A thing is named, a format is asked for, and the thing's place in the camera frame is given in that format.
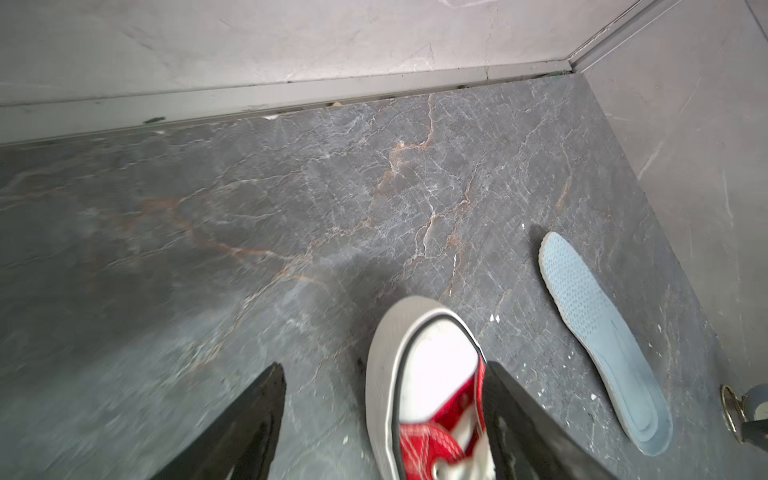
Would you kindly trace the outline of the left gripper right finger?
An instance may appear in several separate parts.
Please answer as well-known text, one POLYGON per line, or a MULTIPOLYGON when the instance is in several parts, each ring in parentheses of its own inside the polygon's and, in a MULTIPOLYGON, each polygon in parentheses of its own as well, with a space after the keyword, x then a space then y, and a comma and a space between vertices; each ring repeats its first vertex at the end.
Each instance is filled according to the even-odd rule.
POLYGON ((615 478, 495 361, 486 365, 482 404, 497 479, 615 478))

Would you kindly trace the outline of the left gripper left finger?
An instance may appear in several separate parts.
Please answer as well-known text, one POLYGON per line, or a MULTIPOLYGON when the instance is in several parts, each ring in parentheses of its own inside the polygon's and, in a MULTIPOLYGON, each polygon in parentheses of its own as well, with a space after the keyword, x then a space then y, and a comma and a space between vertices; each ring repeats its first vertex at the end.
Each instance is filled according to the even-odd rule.
POLYGON ((274 460, 286 395, 273 363, 155 479, 266 479, 274 460))

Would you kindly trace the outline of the red canvas sneaker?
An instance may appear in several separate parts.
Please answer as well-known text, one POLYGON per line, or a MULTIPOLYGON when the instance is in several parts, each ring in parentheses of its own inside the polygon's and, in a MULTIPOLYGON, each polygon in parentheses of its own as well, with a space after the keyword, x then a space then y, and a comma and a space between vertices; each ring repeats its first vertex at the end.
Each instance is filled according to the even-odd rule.
POLYGON ((482 406, 487 362, 464 321, 409 296, 379 322, 366 366, 366 426, 385 479, 493 479, 482 406))

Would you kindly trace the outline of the light blue shoe insole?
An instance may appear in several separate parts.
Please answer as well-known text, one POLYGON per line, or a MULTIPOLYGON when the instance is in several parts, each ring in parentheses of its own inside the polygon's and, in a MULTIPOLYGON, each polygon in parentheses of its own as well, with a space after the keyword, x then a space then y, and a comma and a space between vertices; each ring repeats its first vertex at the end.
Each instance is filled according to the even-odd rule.
POLYGON ((559 233, 542 239, 538 265, 563 323, 597 368, 625 434, 646 456, 664 453, 673 436, 670 407, 617 307, 559 233))

